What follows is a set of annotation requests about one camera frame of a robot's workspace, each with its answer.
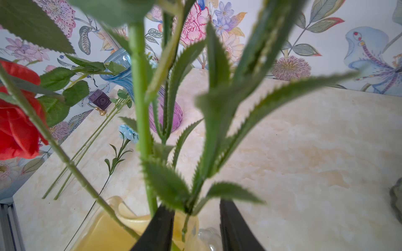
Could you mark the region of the blue carnation stem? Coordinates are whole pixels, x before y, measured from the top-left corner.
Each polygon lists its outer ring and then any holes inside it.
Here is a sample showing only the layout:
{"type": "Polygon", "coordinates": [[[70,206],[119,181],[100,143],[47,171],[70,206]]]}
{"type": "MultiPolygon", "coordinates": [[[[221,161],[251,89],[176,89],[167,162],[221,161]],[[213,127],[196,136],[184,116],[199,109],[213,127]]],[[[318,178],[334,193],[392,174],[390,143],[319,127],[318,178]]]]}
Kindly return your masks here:
{"type": "Polygon", "coordinates": [[[208,90],[195,100],[196,107],[203,115],[206,136],[192,184],[188,186],[175,168],[186,138],[196,127],[195,123],[188,126],[178,138],[172,162],[167,162],[157,155],[147,157],[143,161],[146,183],[151,186],[162,204],[185,214],[182,238],[186,238],[189,219],[198,215],[212,198],[235,199],[255,204],[261,202],[260,198],[250,191],[229,182],[215,183],[205,197],[200,196],[205,181],[220,172],[253,127],[285,103],[323,86],[354,77],[354,74],[349,72],[303,77],[281,85],[263,97],[249,112],[239,129],[229,135],[230,125],[238,107],[258,88],[274,64],[295,23],[296,15],[304,6],[304,1],[264,1],[252,35],[235,69],[231,67],[223,43],[216,35],[211,22],[206,24],[204,40],[191,44],[178,54],[179,37],[194,1],[157,1],[157,5],[170,17],[171,26],[166,29],[165,35],[169,40],[147,89],[146,100],[155,104],[158,89],[163,83],[168,85],[164,110],[165,126],[158,128],[162,141],[169,138],[173,105],[188,67],[203,51],[207,52],[209,65],[208,90]]]}
{"type": "MultiPolygon", "coordinates": [[[[127,125],[123,125],[123,124],[120,125],[118,130],[119,130],[119,133],[121,134],[120,138],[122,139],[122,144],[121,144],[121,147],[119,148],[119,151],[117,151],[116,146],[110,144],[110,146],[114,149],[115,157],[111,161],[109,159],[104,160],[105,163],[107,164],[107,167],[108,167],[108,178],[107,178],[105,184],[103,185],[101,191],[99,192],[99,196],[101,196],[101,194],[102,194],[103,190],[105,189],[109,179],[113,175],[117,165],[125,160],[125,159],[122,159],[124,154],[126,154],[128,152],[133,152],[133,150],[126,150],[126,146],[129,144],[130,141],[133,141],[134,143],[138,142],[138,134],[133,129],[129,128],[127,125]]],[[[83,222],[81,223],[80,227],[74,233],[74,235],[71,238],[70,242],[68,243],[67,247],[69,247],[70,244],[72,243],[72,241],[75,239],[75,236],[78,234],[80,228],[83,226],[83,224],[85,223],[85,221],[87,220],[88,216],[93,211],[95,206],[99,206],[99,205],[97,205],[96,200],[92,204],[90,211],[85,216],[85,218],[84,218],[83,222]]],[[[121,226],[119,224],[117,224],[117,230],[122,230],[123,233],[128,234],[128,236],[133,239],[133,236],[130,235],[130,233],[128,233],[124,228],[121,228],[121,226]]]]}

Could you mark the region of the red rose stem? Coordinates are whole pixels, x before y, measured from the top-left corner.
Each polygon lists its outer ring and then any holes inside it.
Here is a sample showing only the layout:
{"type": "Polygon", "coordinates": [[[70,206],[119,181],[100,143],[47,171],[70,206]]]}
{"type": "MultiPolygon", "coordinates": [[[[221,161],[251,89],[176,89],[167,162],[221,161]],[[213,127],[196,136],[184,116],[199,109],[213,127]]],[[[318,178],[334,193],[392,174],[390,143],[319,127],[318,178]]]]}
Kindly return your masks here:
{"type": "Polygon", "coordinates": [[[40,76],[24,65],[1,60],[2,161],[34,159],[40,155],[41,145],[59,142],[50,128],[91,95],[82,79],[67,87],[74,74],[67,68],[54,68],[40,76]]]}

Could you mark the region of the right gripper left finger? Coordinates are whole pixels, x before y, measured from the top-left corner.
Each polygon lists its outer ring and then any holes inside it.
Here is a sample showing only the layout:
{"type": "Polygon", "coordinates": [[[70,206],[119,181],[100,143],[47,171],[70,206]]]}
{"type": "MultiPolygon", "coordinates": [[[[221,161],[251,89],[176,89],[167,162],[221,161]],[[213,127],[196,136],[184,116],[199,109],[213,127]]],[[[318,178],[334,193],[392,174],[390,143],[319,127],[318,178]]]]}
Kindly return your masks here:
{"type": "Polygon", "coordinates": [[[131,251],[170,251],[175,211],[161,205],[131,251]]]}

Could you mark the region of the light blue rose stem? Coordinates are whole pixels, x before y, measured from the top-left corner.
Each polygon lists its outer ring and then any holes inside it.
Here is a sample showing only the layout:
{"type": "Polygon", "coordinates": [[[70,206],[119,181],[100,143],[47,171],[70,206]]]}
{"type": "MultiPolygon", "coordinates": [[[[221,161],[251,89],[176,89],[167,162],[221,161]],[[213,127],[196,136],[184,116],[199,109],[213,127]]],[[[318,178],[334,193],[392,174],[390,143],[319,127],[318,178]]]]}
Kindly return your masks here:
{"type": "MultiPolygon", "coordinates": [[[[129,93],[127,90],[120,89],[117,91],[117,101],[114,102],[115,106],[111,110],[111,112],[106,116],[105,120],[100,124],[100,126],[94,131],[94,133],[87,139],[87,141],[79,148],[79,150],[74,154],[72,161],[78,165],[81,160],[84,158],[86,155],[87,151],[90,149],[90,147],[93,145],[95,140],[100,136],[100,134],[104,131],[104,129],[107,127],[107,125],[112,121],[112,119],[120,113],[120,111],[123,109],[124,106],[127,106],[131,108],[133,101],[132,98],[129,96],[129,93]]],[[[52,190],[55,188],[55,186],[61,181],[62,176],[67,172],[68,167],[66,166],[60,174],[56,177],[54,182],[50,185],[50,187],[47,189],[47,191],[44,193],[42,196],[42,199],[46,199],[47,196],[52,192],[52,190]]],[[[59,189],[58,193],[54,197],[54,200],[57,200],[61,193],[63,192],[65,186],[67,185],[67,182],[70,180],[72,176],[72,173],[70,172],[65,181],[63,182],[61,188],[59,189]]]]}

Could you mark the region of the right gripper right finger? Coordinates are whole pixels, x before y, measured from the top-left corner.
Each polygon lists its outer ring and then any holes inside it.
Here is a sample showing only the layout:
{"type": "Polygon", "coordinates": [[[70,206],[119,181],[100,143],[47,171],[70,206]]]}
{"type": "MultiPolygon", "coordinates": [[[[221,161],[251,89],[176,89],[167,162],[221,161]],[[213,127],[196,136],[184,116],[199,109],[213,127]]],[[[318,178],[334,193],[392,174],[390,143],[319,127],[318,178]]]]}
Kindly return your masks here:
{"type": "Polygon", "coordinates": [[[264,251],[235,203],[220,200],[220,232],[224,251],[264,251]]]}

